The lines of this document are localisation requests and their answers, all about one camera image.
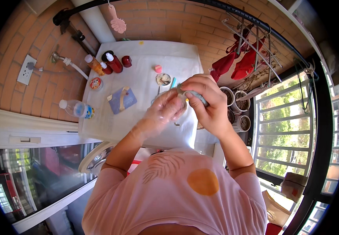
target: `electrical outlet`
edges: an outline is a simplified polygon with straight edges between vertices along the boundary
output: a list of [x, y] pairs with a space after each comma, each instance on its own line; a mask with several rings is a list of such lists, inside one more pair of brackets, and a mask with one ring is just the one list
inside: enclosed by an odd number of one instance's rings
[[25, 61], [22, 64], [22, 68], [21, 71], [19, 72], [17, 79], [18, 82], [21, 82], [26, 85], [28, 85], [28, 83], [30, 82], [31, 74], [33, 72], [33, 70], [27, 68], [27, 64], [30, 62], [34, 63], [35, 66], [36, 60], [31, 56], [27, 55]]

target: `brick wall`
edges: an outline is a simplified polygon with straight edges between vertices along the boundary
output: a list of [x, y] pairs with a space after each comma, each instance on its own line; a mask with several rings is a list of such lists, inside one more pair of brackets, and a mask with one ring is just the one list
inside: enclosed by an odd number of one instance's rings
[[[282, 34], [297, 48], [303, 56], [313, 52], [301, 31], [280, 10], [267, 0], [221, 0], [242, 9], [268, 23], [272, 28]], [[129, 38], [131, 40], [165, 40], [194, 44], [199, 49], [201, 63], [205, 73], [211, 64], [226, 55], [225, 50], [234, 43], [233, 33], [221, 23], [221, 20], [230, 18], [228, 23], [234, 28], [237, 21], [232, 19], [225, 11], [212, 6], [186, 1], [186, 0], [122, 0], [113, 2], [117, 16], [125, 20], [127, 30], [119, 34], [112, 30], [116, 40]], [[110, 23], [108, 4], [100, 5], [106, 21]], [[250, 42], [256, 39], [251, 36]], [[281, 73], [293, 66], [293, 55], [279, 42], [275, 41], [281, 54], [278, 55], [280, 63], [284, 66], [277, 68]], [[232, 69], [221, 77], [219, 83], [232, 84], [230, 78]]]
[[[36, 17], [22, 1], [12, 12], [0, 32], [0, 109], [44, 118], [78, 122], [59, 108], [61, 99], [82, 100], [86, 79], [63, 62], [49, 60], [56, 46], [61, 56], [71, 58], [84, 72], [90, 69], [84, 62], [87, 53], [68, 32], [61, 35], [52, 17], [63, 8], [74, 8], [70, 0], [59, 0]], [[70, 20], [82, 31], [97, 50], [99, 42], [79, 14]], [[22, 63], [29, 54], [37, 59], [29, 84], [17, 82]]]

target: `orange liquid bottle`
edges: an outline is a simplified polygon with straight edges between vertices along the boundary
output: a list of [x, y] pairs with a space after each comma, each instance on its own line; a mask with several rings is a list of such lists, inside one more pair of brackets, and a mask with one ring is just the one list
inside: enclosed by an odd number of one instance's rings
[[101, 67], [100, 63], [97, 61], [97, 59], [95, 59], [95, 57], [93, 57], [92, 55], [88, 54], [84, 60], [86, 61], [87, 65], [92, 68], [92, 70], [94, 70], [95, 72], [97, 72], [99, 74], [99, 76], [103, 76], [105, 75], [105, 73], [103, 72], [103, 68]]

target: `hand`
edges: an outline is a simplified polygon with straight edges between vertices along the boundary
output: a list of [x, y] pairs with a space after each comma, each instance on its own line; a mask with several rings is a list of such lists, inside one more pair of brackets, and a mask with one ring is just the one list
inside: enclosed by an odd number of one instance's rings
[[186, 102], [171, 89], [155, 99], [144, 117], [133, 127], [131, 133], [142, 142], [160, 134], [167, 123], [177, 121], [186, 110]]
[[205, 107], [193, 94], [185, 93], [198, 121], [206, 130], [218, 139], [231, 131], [232, 125], [227, 117], [227, 96], [219, 89], [211, 75], [196, 74], [181, 84], [181, 90], [196, 91], [209, 102], [210, 106]]

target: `white tablecloth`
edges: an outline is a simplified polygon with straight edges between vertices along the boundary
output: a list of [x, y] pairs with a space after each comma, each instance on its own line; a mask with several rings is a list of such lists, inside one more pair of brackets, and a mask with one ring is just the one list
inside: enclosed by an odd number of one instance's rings
[[[78, 132], [83, 138], [117, 143], [129, 133], [158, 93], [159, 86], [155, 79], [157, 73], [153, 70], [155, 65], [160, 64], [163, 73], [169, 74], [172, 78], [176, 77], [177, 83], [194, 74], [203, 73], [197, 47], [190, 44], [167, 41], [109, 42], [100, 46], [96, 59], [101, 61], [101, 55], [107, 50], [112, 50], [120, 60], [123, 56], [129, 55], [132, 66], [124, 68], [119, 74], [102, 76], [103, 87], [98, 91], [91, 91], [89, 83], [92, 78], [97, 77], [97, 73], [90, 72], [83, 102], [95, 109], [95, 116], [88, 120], [79, 120]], [[107, 96], [124, 86], [132, 89], [137, 103], [114, 115]], [[168, 90], [169, 87], [161, 87], [160, 92]], [[180, 126], [169, 123], [160, 136], [147, 139], [144, 145], [162, 148], [194, 147], [197, 118], [189, 105], [177, 124]]]

